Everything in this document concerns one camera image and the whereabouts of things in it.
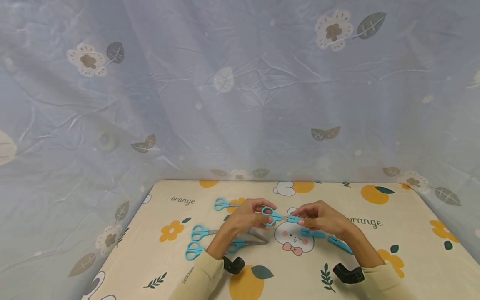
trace plant illustration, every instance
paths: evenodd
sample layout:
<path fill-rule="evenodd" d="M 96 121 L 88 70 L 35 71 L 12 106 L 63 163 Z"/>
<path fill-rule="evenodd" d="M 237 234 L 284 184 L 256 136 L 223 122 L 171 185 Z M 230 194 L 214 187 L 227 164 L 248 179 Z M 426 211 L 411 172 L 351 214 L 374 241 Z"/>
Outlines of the plant illustration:
<path fill-rule="evenodd" d="M 167 276 L 167 273 L 165 272 L 162 276 L 159 276 L 158 278 L 154 278 L 150 283 L 144 287 L 144 288 L 155 288 L 160 285 L 160 283 L 163 282 L 163 279 Z"/>
<path fill-rule="evenodd" d="M 325 264 L 324 270 L 320 270 L 320 272 L 322 272 L 322 282 L 325 284 L 324 288 L 336 293 L 336 291 L 332 287 L 333 280 L 330 276 L 330 271 L 328 270 L 328 264 Z"/>

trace scissor blade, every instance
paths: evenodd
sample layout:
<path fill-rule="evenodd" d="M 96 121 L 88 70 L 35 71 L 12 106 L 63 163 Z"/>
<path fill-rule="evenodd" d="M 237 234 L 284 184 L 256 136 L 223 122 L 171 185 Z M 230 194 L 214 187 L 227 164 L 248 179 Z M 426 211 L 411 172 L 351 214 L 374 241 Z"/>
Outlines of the scissor blade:
<path fill-rule="evenodd" d="M 266 245 L 267 242 L 265 241 L 255 241 L 255 240 L 246 240 L 245 245 L 246 246 L 255 246 L 255 245 Z"/>

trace yellow flower print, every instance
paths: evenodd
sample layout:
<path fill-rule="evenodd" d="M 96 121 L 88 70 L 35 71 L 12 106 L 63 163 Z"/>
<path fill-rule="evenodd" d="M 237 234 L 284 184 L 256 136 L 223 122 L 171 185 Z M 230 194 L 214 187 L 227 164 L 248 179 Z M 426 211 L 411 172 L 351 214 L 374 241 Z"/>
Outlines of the yellow flower print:
<path fill-rule="evenodd" d="M 160 242 L 165 242 L 166 240 L 175 240 L 177 234 L 183 231 L 184 226 L 180 224 L 180 221 L 175 220 L 170 223 L 170 225 L 163 226 L 162 235 L 160 236 Z"/>
<path fill-rule="evenodd" d="M 238 199 L 233 199 L 232 201 L 230 201 L 230 203 L 232 204 L 242 204 L 243 201 L 245 201 L 245 198 L 238 198 Z M 236 207 L 227 207 L 227 211 L 229 213 L 233 213 L 237 208 Z"/>
<path fill-rule="evenodd" d="M 458 243 L 456 237 L 450 231 L 448 231 L 447 227 L 445 226 L 445 224 L 443 224 L 442 221 L 432 220 L 430 221 L 430 224 L 433 226 L 433 233 L 435 233 L 442 239 L 449 239 L 455 243 Z"/>
<path fill-rule="evenodd" d="M 387 250 L 379 249 L 378 254 L 382 257 L 382 259 L 386 262 L 390 262 L 393 266 L 393 269 L 397 273 L 398 277 L 403 278 L 405 274 L 402 271 L 402 268 L 405 266 L 403 261 L 400 257 L 390 254 Z"/>

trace black plastic piece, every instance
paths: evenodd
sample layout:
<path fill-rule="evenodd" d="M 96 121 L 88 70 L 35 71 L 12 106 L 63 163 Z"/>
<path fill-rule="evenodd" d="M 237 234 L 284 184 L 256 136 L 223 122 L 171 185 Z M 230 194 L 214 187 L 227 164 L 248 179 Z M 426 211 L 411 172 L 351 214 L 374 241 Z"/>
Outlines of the black plastic piece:
<path fill-rule="evenodd" d="M 245 262 L 240 256 L 237 257 L 233 262 L 230 259 L 228 259 L 228 257 L 226 256 L 223 257 L 223 268 L 231 274 L 236 275 L 240 273 L 240 271 L 243 269 L 244 266 L 245 266 Z"/>
<path fill-rule="evenodd" d="M 356 267 L 352 271 L 349 271 L 343 264 L 337 264 L 333 268 L 333 272 L 341 282 L 346 284 L 355 284 L 365 280 L 361 267 Z"/>

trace brown flower center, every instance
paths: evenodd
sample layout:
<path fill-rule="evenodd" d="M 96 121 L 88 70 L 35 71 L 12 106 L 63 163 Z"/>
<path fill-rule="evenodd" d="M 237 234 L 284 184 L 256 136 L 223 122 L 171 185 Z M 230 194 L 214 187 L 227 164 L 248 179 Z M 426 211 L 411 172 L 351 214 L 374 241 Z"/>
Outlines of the brown flower center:
<path fill-rule="evenodd" d="M 420 187 L 420 181 L 416 180 L 413 177 L 407 179 L 408 184 Z"/>
<path fill-rule="evenodd" d="M 111 234 L 109 233 L 107 238 L 105 239 L 105 245 L 107 245 L 107 247 L 110 247 L 111 245 L 113 245 L 113 243 L 115 243 L 115 238 L 117 237 L 117 234 Z"/>
<path fill-rule="evenodd" d="M 328 26 L 325 31 L 327 32 L 326 38 L 331 39 L 333 42 L 336 41 L 336 37 L 342 34 L 342 28 L 338 23 Z"/>
<path fill-rule="evenodd" d="M 96 59 L 94 59 L 93 57 L 90 57 L 90 55 L 88 54 L 83 55 L 82 57 L 80 57 L 80 61 L 84 64 L 84 67 L 96 69 L 96 65 L 95 65 Z"/>

